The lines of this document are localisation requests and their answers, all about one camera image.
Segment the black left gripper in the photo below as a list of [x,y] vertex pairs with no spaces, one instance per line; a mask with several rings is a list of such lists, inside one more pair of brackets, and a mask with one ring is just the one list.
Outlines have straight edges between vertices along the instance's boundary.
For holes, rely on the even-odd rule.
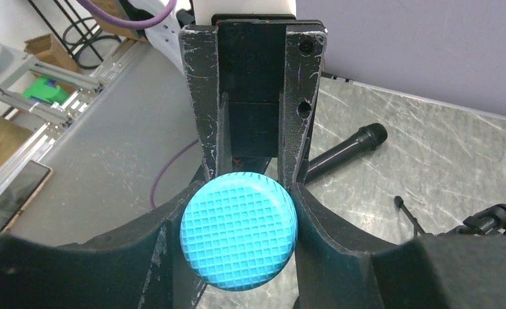
[[207,181],[228,172],[228,102],[232,155],[278,154],[279,183],[290,190],[304,181],[327,30],[321,23],[291,24],[295,20],[281,14],[216,14],[215,26],[190,24],[180,30]]

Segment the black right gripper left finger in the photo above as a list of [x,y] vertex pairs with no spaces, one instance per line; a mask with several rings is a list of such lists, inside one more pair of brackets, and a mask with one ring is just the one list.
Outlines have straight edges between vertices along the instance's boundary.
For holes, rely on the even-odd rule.
[[180,247],[192,182],[174,198],[83,243],[0,234],[0,308],[195,308],[205,283]]

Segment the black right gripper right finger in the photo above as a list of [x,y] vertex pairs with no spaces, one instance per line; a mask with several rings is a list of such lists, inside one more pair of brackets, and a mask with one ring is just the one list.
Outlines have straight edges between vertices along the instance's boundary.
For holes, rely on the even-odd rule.
[[395,245],[297,183],[301,308],[506,308],[506,236],[420,236]]

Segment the blue toy microphone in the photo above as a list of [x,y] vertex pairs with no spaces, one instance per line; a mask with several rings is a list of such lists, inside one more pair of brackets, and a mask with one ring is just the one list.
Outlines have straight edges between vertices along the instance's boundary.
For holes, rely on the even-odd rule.
[[193,271],[207,284],[233,292],[275,278],[290,260],[298,221],[290,194],[259,173],[221,175],[188,202],[180,245]]

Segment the black tripod shock-mount stand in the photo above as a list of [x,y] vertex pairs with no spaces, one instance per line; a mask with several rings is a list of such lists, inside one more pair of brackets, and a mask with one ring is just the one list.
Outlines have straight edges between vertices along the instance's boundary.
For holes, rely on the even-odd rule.
[[506,204],[493,205],[463,220],[442,235],[506,236]]

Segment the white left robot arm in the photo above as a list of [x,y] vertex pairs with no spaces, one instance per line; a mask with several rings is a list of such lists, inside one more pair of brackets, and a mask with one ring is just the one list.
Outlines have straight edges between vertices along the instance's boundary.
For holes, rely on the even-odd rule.
[[194,1],[178,32],[207,180],[266,169],[304,181],[327,30],[295,1]]

